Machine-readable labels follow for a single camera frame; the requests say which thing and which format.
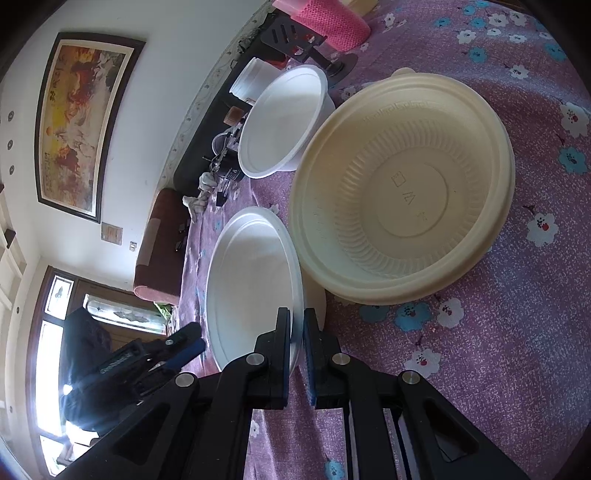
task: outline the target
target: floral pattern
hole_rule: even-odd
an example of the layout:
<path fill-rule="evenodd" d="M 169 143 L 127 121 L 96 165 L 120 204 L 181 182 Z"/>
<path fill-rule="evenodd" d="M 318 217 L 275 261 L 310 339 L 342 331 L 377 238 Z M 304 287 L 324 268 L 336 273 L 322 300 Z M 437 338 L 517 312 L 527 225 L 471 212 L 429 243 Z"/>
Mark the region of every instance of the floral pattern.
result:
<path fill-rule="evenodd" d="M 527 239 L 537 247 L 550 245 L 558 233 L 558 225 L 554 223 L 552 213 L 536 213 L 534 219 L 527 223 Z"/>
<path fill-rule="evenodd" d="M 560 124 L 573 138 L 578 138 L 579 135 L 587 136 L 589 117 L 585 110 L 578 105 L 566 102 L 566 104 L 560 105 L 560 112 L 562 112 Z"/>
<path fill-rule="evenodd" d="M 494 27 L 506 27 L 509 24 L 505 14 L 492 14 L 488 17 L 488 23 Z"/>
<path fill-rule="evenodd" d="M 511 12 L 509 18 L 518 27 L 524 27 L 527 25 L 527 16 L 520 14 L 519 12 Z"/>
<path fill-rule="evenodd" d="M 527 40 L 525 35 L 509 35 L 509 41 L 511 43 L 523 43 Z"/>
<path fill-rule="evenodd" d="M 554 60 L 566 60 L 566 53 L 564 53 L 564 50 L 560 48 L 560 46 L 557 43 L 547 43 L 546 45 L 544 45 L 544 48 Z"/>
<path fill-rule="evenodd" d="M 441 354 L 433 352 L 430 348 L 413 352 L 411 359 L 404 362 L 406 370 L 414 370 L 424 378 L 439 372 Z"/>
<path fill-rule="evenodd" d="M 452 23 L 452 19 L 449 17 L 441 17 L 438 18 L 437 20 L 435 20 L 434 25 L 438 28 L 441 27 L 446 27 L 448 26 L 450 23 Z"/>
<path fill-rule="evenodd" d="M 472 20 L 470 20 L 470 26 L 474 28 L 484 28 L 486 22 L 481 18 L 472 18 Z"/>
<path fill-rule="evenodd" d="M 429 320 L 431 320 L 431 312 L 425 302 L 414 303 L 409 301 L 408 303 L 402 304 L 396 310 L 394 323 L 403 332 L 410 332 L 412 330 L 420 330 L 423 328 L 423 323 Z"/>
<path fill-rule="evenodd" d="M 514 79 L 523 80 L 528 77 L 530 71 L 523 65 L 513 65 L 513 68 L 511 68 L 509 72 Z"/>
<path fill-rule="evenodd" d="M 437 323 L 447 328 L 454 328 L 460 324 L 460 320 L 464 318 L 464 309 L 462 303 L 455 297 L 444 301 L 439 305 L 439 315 L 437 315 Z"/>
<path fill-rule="evenodd" d="M 582 175 L 587 172 L 585 154 L 574 147 L 561 148 L 560 155 L 558 155 L 558 161 L 562 163 L 568 173 Z"/>
<path fill-rule="evenodd" d="M 392 25 L 394 25 L 395 20 L 396 20 L 396 17 L 394 16 L 394 14 L 392 12 L 390 12 L 389 14 L 387 14 L 384 17 L 384 24 L 386 25 L 386 27 L 392 27 Z"/>
<path fill-rule="evenodd" d="M 456 37 L 458 43 L 463 45 L 474 40 L 476 38 L 476 32 L 473 32 L 472 30 L 462 30 Z"/>
<path fill-rule="evenodd" d="M 250 432 L 250 436 L 251 438 L 256 438 L 258 437 L 259 432 L 261 431 L 261 428 L 258 426 L 258 423 L 255 422 L 254 420 L 251 420 L 251 432 Z"/>
<path fill-rule="evenodd" d="M 361 319 L 367 323 L 379 323 L 383 322 L 388 315 L 390 307 L 382 306 L 378 307 L 377 305 L 362 305 L 359 308 L 359 315 L 361 315 Z"/>
<path fill-rule="evenodd" d="M 343 480 L 345 478 L 343 464 L 336 460 L 329 460 L 324 464 L 324 476 L 326 480 Z"/>
<path fill-rule="evenodd" d="M 343 92 L 340 94 L 340 97 L 343 100 L 347 100 L 349 98 L 351 98 L 353 95 L 355 95 L 357 90 L 355 90 L 355 87 L 353 85 L 351 85 L 350 87 L 344 88 Z"/>
<path fill-rule="evenodd" d="M 472 47 L 468 51 L 468 56 L 470 57 L 470 59 L 474 63 L 484 63 L 486 61 L 486 59 L 488 58 L 484 48 L 480 48 L 480 47 Z"/>

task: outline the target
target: beige plastic bowl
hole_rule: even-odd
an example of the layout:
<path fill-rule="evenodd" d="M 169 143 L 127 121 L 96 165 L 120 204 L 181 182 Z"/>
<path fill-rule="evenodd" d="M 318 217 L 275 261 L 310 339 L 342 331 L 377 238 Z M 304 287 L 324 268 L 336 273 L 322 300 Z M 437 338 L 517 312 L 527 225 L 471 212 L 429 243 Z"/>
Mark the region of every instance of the beige plastic bowl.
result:
<path fill-rule="evenodd" d="M 493 109 L 463 83 L 408 71 L 328 118 L 291 190 L 301 265 L 358 303 L 416 300 L 460 278 L 513 196 L 513 150 Z"/>

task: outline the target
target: white plastic bowl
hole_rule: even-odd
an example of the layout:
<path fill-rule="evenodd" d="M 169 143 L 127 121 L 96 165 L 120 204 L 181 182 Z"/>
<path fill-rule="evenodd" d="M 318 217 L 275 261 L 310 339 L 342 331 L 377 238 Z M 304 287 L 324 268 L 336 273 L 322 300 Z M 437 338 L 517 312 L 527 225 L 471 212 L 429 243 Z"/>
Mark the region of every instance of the white plastic bowl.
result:
<path fill-rule="evenodd" d="M 295 175 L 290 231 L 303 268 L 358 303 L 416 300 L 470 270 L 515 185 L 496 113 L 453 79 L 405 73 L 345 102 Z"/>
<path fill-rule="evenodd" d="M 300 271 L 287 229 L 269 209 L 238 212 L 217 239 L 207 273 L 205 315 L 220 370 L 251 353 L 257 337 L 275 329 L 277 310 L 291 312 L 290 372 L 302 343 L 304 308 L 324 326 L 324 289 Z"/>
<path fill-rule="evenodd" d="M 257 100 L 242 129 L 238 161 L 252 179 L 293 171 L 335 105 L 326 75 L 314 65 L 287 70 Z"/>

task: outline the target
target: white wall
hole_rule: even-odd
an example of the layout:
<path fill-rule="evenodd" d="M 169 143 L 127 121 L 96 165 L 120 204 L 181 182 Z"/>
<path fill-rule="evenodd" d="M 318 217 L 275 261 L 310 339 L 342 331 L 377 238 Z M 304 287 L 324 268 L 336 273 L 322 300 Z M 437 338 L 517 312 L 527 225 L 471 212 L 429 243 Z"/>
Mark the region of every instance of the white wall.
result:
<path fill-rule="evenodd" d="M 26 209 L 41 255 L 52 265 L 131 289 L 137 251 L 129 250 L 129 242 L 141 242 L 179 125 L 224 48 L 262 3 L 69 0 L 31 37 L 3 81 L 0 173 L 5 184 L 12 184 L 10 203 Z M 121 247 L 101 241 L 97 223 L 37 202 L 33 150 L 37 101 L 56 34 L 68 30 L 146 41 L 119 108 L 106 164 L 102 220 L 123 227 Z M 15 118 L 8 123 L 10 110 Z M 10 139 L 14 146 L 7 151 Z M 15 166 L 12 176 L 10 165 Z"/>

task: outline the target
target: window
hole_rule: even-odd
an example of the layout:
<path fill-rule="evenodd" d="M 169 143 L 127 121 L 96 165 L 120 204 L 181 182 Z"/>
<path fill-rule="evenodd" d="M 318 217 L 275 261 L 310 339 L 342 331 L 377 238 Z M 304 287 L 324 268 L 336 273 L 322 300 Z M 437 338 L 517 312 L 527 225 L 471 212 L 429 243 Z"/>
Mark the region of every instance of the window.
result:
<path fill-rule="evenodd" d="M 156 312 L 100 299 L 88 294 L 85 295 L 83 305 L 95 319 L 101 322 L 142 332 L 166 335 L 166 320 Z"/>
<path fill-rule="evenodd" d="M 37 343 L 37 357 L 32 366 L 35 371 L 35 415 L 32 418 L 37 419 L 33 430 L 34 437 L 40 442 L 43 464 L 52 476 L 87 451 L 90 441 L 98 437 L 96 433 L 85 432 L 68 421 L 64 423 L 60 415 L 60 396 L 71 390 L 60 379 L 60 355 L 63 324 L 75 281 L 74 277 L 48 269 L 40 292 L 40 297 L 43 296 L 40 298 L 40 328 L 38 337 L 33 340 Z"/>

